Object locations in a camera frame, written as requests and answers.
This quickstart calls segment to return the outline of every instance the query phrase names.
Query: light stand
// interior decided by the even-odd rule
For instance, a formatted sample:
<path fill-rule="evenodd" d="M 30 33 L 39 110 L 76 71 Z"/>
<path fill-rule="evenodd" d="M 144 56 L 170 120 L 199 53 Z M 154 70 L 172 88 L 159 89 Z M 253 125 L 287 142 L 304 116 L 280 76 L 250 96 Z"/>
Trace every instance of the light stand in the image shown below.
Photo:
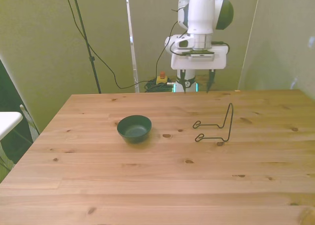
<path fill-rule="evenodd" d="M 78 0 L 74 0 L 74 2 L 75 2 L 75 6 L 77 8 L 78 15 L 79 15 L 79 19 L 80 19 L 82 32 L 83 32 L 83 36 L 84 36 L 84 39 L 85 39 L 85 43 L 87 45 L 87 49 L 88 49 L 88 52 L 89 52 L 89 59 L 90 59 L 91 65 L 92 65 L 92 69 L 93 69 L 93 73 L 94 73 L 94 77 L 95 77 L 98 93 L 101 94 L 101 90 L 100 90 L 100 86 L 99 86 L 99 82 L 98 82 L 98 78 L 97 78 L 97 74 L 96 74 L 96 69 L 95 69 L 95 65 L 94 65 L 95 58 L 91 54 L 90 45 L 89 45 L 89 42 L 88 42 L 87 34 L 85 32 L 85 29 L 84 29 L 84 25 L 83 25 L 83 21 L 82 21 L 82 16 L 81 16 Z"/>

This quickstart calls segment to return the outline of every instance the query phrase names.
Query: dark green bowl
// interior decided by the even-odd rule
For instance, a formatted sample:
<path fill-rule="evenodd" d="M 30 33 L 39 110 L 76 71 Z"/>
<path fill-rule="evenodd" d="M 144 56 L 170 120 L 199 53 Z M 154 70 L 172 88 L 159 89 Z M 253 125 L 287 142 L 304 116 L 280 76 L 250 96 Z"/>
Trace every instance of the dark green bowl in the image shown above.
<path fill-rule="evenodd" d="M 125 141 L 139 143 L 147 138 L 151 127 L 152 123 L 149 118 L 133 115 L 122 119 L 117 125 L 117 131 Z"/>

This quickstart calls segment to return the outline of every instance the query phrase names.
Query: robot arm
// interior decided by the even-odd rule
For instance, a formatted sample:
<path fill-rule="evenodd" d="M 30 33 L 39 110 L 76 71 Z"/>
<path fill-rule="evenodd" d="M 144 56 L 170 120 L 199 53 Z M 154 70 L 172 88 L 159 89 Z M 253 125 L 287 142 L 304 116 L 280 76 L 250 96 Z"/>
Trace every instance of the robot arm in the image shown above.
<path fill-rule="evenodd" d="M 173 35 L 165 41 L 172 55 L 171 67 L 178 70 L 177 90 L 195 91 L 196 69 L 223 69 L 228 46 L 214 45 L 214 30 L 224 30 L 233 20 L 233 6 L 228 0 L 179 0 L 178 23 L 185 35 Z"/>
<path fill-rule="evenodd" d="M 201 11 L 211 12 L 212 18 L 212 27 L 216 30 L 224 30 L 227 28 L 233 20 L 233 6 L 229 0 L 214 0 L 214 7 L 211 5 L 212 10 L 203 9 L 202 6 L 205 4 L 213 3 L 213 1 L 206 0 L 179 0 L 178 1 L 178 23 L 184 28 L 188 29 L 188 17 L 189 17 L 189 7 L 192 11 L 192 16 L 194 13 Z M 206 18 L 210 14 L 202 14 L 202 19 Z"/>

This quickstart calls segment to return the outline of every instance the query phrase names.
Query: black wire rack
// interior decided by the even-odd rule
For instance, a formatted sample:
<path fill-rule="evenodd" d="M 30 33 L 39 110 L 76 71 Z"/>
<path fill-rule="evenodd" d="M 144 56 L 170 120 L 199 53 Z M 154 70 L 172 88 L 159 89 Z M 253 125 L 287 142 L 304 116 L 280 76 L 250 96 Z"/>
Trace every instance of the black wire rack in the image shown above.
<path fill-rule="evenodd" d="M 231 130 L 232 130 L 233 115 L 234 115 L 234 106 L 233 106 L 232 103 L 230 103 L 228 105 L 228 108 L 227 108 L 227 111 L 226 111 L 226 115 L 225 115 L 225 119 L 224 119 L 224 122 L 223 122 L 222 126 L 220 126 L 218 124 L 202 124 L 201 121 L 195 122 L 195 124 L 192 126 L 192 128 L 194 128 L 194 129 L 197 129 L 198 127 L 202 127 L 202 126 L 217 126 L 218 128 L 222 129 L 225 126 L 227 115 L 228 115 L 230 109 L 232 109 L 232 112 L 231 112 L 231 122 L 230 122 L 230 128 L 229 128 L 227 139 L 223 139 L 222 137 L 206 137 L 205 134 L 201 133 L 201 134 L 199 134 L 196 137 L 195 141 L 199 142 L 199 141 L 204 140 L 204 139 L 220 139 L 223 142 L 229 141 L 230 140 L 230 135 L 231 135 Z"/>

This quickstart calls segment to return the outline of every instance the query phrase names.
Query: wood grain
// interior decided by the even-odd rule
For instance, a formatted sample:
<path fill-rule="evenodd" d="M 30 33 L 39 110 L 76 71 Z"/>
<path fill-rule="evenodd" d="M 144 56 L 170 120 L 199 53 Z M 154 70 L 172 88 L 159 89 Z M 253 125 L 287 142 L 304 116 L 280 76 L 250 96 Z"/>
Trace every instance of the wood grain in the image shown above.
<path fill-rule="evenodd" d="M 227 129 L 192 129 L 195 121 Z M 147 141 L 118 135 L 149 117 Z M 315 103 L 300 91 L 72 96 L 0 184 L 1 225 L 298 225 L 315 206 Z"/>

